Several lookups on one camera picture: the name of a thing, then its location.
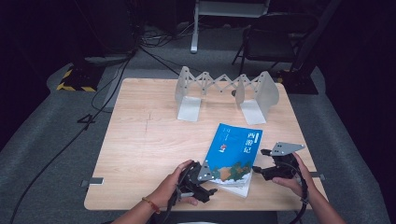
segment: table leg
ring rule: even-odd
[[[199,16],[199,0],[195,1],[194,10],[194,33],[192,34],[191,53],[198,51],[198,16]]]

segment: fingers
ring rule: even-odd
[[[193,198],[193,197],[182,198],[180,201],[183,202],[183,203],[192,204],[194,206],[198,205],[198,200]]]
[[[184,161],[183,163],[181,163],[178,167],[176,167],[174,174],[176,175],[180,175],[181,172],[186,169],[187,166],[190,165],[190,163],[192,163],[192,160],[188,160],[188,161]]]
[[[301,160],[301,157],[300,157],[297,153],[293,152],[293,155],[294,155],[294,157],[296,158],[296,160],[297,160],[297,162],[298,162],[298,164],[299,164],[300,166],[305,166],[303,160]]]
[[[296,179],[285,179],[281,177],[274,177],[272,181],[280,186],[291,189],[295,194],[300,197],[303,195],[303,190],[299,183],[297,183]]]

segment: book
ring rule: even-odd
[[[211,181],[222,186],[245,186],[261,140],[262,130],[219,124],[205,157]]]
[[[251,173],[250,172],[250,177],[247,180],[247,183],[243,186],[226,186],[226,185],[220,185],[219,187],[221,189],[225,189],[226,191],[233,193],[235,195],[241,196],[243,198],[246,198],[248,196],[248,188],[250,186],[250,179],[251,179]]]

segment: chair leg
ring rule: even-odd
[[[241,56],[239,56],[239,54],[241,53],[241,50],[242,50],[243,47],[244,47],[244,44],[241,45],[241,47],[239,48],[239,50],[236,53],[235,57],[233,58],[233,62],[231,63],[232,65],[235,63],[236,58],[241,57]]]
[[[239,75],[242,75],[242,72],[244,70],[244,63],[245,63],[245,55],[242,55],[242,62],[241,62],[241,66],[239,67]]]

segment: wooden table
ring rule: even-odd
[[[183,161],[202,161],[219,123],[263,129],[260,148],[272,149],[276,142],[304,144],[303,134],[288,95],[281,84],[279,103],[271,107],[267,123],[247,125],[231,89],[220,93],[209,89],[201,95],[192,85],[189,96],[202,98],[197,122],[177,119],[174,79],[126,78],[108,125],[93,177],[103,177],[103,185],[90,185],[85,207],[90,210],[128,210],[149,195]],[[311,172],[316,171],[308,147],[298,151]],[[273,166],[273,159],[260,151],[254,165]],[[314,178],[325,195],[319,178]],[[202,185],[215,188],[213,183]],[[177,204],[173,211],[237,210],[281,211],[301,208],[300,198],[291,190],[262,175],[253,174],[248,196],[242,198],[221,188],[208,203],[198,206]]]

